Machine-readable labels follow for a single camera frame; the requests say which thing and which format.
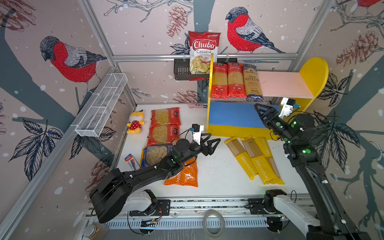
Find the red macaroni bag far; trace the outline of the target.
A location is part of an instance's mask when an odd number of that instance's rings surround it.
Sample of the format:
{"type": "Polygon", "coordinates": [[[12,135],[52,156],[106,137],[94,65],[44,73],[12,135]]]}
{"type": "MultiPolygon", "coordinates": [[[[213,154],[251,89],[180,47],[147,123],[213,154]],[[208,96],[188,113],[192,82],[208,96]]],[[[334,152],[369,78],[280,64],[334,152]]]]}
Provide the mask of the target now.
{"type": "Polygon", "coordinates": [[[151,111],[151,126],[181,125],[180,108],[168,108],[151,111]]]}

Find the red Chuba cassava chips bag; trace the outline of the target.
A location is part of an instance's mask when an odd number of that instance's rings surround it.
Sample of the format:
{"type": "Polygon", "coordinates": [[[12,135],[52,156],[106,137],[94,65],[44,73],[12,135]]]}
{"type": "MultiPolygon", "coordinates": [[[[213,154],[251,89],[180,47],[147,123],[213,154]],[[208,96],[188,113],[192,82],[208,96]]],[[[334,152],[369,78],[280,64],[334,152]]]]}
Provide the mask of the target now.
{"type": "Polygon", "coordinates": [[[214,63],[217,61],[220,35],[220,33],[189,31],[191,74],[206,74],[210,71],[211,56],[214,56],[214,63]]]}

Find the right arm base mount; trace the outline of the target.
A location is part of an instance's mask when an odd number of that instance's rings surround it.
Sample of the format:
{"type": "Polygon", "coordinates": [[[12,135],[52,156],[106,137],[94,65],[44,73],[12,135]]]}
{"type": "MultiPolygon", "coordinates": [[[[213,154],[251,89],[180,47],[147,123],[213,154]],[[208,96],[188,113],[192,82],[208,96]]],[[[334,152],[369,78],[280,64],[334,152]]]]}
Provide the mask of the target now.
{"type": "Polygon", "coordinates": [[[245,208],[250,210],[251,215],[275,215],[281,214],[274,206],[274,197],[287,195],[283,190],[267,190],[261,199],[248,199],[245,208]]]}

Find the orange Pastatime macaroni bag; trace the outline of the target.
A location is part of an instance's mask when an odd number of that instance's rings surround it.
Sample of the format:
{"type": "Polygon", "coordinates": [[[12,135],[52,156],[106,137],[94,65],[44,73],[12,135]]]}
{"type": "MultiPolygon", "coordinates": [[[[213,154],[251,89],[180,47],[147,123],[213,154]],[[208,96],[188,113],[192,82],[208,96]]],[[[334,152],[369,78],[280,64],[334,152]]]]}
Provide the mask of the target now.
{"type": "Polygon", "coordinates": [[[177,175],[166,179],[164,185],[179,185],[198,187],[197,158],[192,158],[183,165],[183,169],[177,175]]]}

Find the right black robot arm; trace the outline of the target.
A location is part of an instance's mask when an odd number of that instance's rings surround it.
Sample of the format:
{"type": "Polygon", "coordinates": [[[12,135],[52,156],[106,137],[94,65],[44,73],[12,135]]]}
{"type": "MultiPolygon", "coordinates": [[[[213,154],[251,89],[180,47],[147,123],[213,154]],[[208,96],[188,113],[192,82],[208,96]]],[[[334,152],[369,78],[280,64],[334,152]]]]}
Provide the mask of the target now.
{"type": "Polygon", "coordinates": [[[264,126],[284,141],[285,155],[303,180],[318,216],[311,216],[286,195],[273,194],[272,206],[308,240],[370,239],[369,234],[360,231],[345,212],[327,179],[317,150],[310,143],[315,132],[315,118],[298,114],[287,123],[272,106],[256,103],[254,107],[264,126]]]}

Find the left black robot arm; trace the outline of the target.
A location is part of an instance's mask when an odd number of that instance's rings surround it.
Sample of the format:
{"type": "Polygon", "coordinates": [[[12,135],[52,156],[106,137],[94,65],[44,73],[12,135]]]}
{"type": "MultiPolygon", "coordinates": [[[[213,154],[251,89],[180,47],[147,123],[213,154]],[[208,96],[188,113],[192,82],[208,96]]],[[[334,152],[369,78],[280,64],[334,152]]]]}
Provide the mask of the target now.
{"type": "Polygon", "coordinates": [[[178,140],[172,150],[152,166],[130,172],[110,170],[90,193],[99,222],[104,224],[115,218],[123,209],[127,198],[136,190],[177,175],[185,163],[198,154],[212,155],[221,139],[210,140],[211,134],[202,136],[205,138],[201,138],[199,144],[186,139],[178,140]]]}

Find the white mesh wall shelf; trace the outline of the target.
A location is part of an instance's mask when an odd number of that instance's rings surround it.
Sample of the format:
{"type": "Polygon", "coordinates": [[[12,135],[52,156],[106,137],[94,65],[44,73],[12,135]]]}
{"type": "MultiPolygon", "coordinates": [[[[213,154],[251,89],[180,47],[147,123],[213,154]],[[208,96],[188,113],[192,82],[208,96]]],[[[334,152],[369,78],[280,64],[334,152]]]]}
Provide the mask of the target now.
{"type": "Polygon", "coordinates": [[[77,125],[75,131],[81,137],[98,138],[122,94],[128,79],[123,73],[107,74],[100,83],[101,90],[77,125]]]}

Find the yellow pastatime spaghetti bag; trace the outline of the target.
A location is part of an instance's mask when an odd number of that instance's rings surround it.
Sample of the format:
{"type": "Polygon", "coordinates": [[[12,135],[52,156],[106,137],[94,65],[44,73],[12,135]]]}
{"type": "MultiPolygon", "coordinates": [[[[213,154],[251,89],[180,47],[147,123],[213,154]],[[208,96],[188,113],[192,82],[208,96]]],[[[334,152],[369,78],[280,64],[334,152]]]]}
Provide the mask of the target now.
{"type": "Polygon", "coordinates": [[[271,149],[269,147],[267,139],[264,137],[257,137],[257,138],[255,138],[255,141],[256,141],[257,145],[259,146],[260,150],[262,151],[263,155],[265,156],[267,162],[269,163],[269,165],[273,169],[275,175],[280,179],[281,176],[280,176],[279,170],[277,168],[277,165],[275,163],[275,160],[273,158],[273,154],[271,152],[271,149]]]}
{"type": "Polygon", "coordinates": [[[257,145],[255,138],[249,136],[247,138],[241,139],[243,146],[245,147],[247,153],[249,154],[253,164],[258,171],[259,176],[261,177],[263,184],[277,184],[284,185],[283,180],[278,178],[269,163],[267,162],[265,156],[257,145]]]}
{"type": "Polygon", "coordinates": [[[253,181],[258,175],[255,165],[253,164],[249,154],[240,143],[237,137],[232,137],[225,141],[226,146],[234,155],[238,163],[241,165],[247,176],[253,181]]]}

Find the red spaghetti bag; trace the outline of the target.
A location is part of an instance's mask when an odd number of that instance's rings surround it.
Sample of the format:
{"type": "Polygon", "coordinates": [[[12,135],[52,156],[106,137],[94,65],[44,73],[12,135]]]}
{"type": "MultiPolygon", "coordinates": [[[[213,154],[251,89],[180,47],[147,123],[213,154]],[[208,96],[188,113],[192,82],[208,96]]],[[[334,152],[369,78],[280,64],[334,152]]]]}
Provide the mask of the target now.
{"type": "Polygon", "coordinates": [[[247,97],[245,92],[243,65],[241,63],[228,63],[228,96],[229,98],[247,97]]]}
{"type": "Polygon", "coordinates": [[[211,98],[228,100],[228,66],[214,63],[211,98]]]}

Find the yellow plush toy red dress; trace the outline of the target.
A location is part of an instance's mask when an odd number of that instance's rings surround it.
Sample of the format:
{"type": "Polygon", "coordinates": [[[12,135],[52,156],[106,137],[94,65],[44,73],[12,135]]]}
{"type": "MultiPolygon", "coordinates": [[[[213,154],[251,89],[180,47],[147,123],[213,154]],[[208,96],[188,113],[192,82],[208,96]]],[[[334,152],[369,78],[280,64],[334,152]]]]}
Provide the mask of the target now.
{"type": "Polygon", "coordinates": [[[133,112],[129,117],[129,122],[127,123],[127,134],[138,135],[142,131],[142,126],[144,122],[144,112],[133,112]]]}

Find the blue macaroni bag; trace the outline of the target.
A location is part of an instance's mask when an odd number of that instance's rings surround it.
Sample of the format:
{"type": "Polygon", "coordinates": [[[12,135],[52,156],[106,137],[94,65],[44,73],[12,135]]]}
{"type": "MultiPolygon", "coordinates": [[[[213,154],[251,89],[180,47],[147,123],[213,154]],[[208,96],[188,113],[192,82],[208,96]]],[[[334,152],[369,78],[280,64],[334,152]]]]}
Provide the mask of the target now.
{"type": "Polygon", "coordinates": [[[160,162],[172,150],[172,146],[172,144],[152,145],[143,148],[140,163],[141,169],[160,162]]]}

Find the red macaroni bag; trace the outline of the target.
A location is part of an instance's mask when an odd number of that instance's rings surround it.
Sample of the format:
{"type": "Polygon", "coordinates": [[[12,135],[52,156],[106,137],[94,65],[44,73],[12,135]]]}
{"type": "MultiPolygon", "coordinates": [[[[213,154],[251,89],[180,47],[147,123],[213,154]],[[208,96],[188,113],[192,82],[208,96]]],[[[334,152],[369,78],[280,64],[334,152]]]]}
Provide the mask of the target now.
{"type": "Polygon", "coordinates": [[[151,126],[181,125],[180,108],[168,108],[151,111],[151,126]]]}
{"type": "Polygon", "coordinates": [[[180,125],[150,126],[147,146],[174,144],[180,135],[180,125]]]}

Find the glass jar with lid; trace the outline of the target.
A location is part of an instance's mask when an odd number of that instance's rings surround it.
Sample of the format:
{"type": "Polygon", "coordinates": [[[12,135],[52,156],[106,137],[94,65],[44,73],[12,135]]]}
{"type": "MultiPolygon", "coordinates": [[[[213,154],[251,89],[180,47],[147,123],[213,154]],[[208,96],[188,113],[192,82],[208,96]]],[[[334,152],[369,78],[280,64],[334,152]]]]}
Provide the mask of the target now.
{"type": "Polygon", "coordinates": [[[88,240],[103,240],[110,228],[105,224],[92,223],[83,231],[83,237],[88,240]]]}

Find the dark blue spaghetti bag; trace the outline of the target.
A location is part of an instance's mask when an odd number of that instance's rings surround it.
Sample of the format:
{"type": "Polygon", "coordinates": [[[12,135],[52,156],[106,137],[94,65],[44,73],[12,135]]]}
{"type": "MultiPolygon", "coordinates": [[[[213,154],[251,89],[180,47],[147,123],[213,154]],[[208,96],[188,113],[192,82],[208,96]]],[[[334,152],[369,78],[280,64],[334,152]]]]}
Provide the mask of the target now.
{"type": "Polygon", "coordinates": [[[264,102],[257,66],[243,64],[243,77],[247,100],[250,102],[264,102]]]}

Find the red macaroni bag near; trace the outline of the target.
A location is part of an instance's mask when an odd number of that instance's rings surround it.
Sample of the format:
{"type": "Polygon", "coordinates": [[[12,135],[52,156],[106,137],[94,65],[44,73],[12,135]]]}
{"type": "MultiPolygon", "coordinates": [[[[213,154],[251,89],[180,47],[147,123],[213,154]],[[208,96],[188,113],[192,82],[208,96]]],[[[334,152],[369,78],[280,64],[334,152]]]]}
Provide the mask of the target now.
{"type": "Polygon", "coordinates": [[[180,135],[180,125],[150,126],[147,146],[174,144],[180,135]]]}

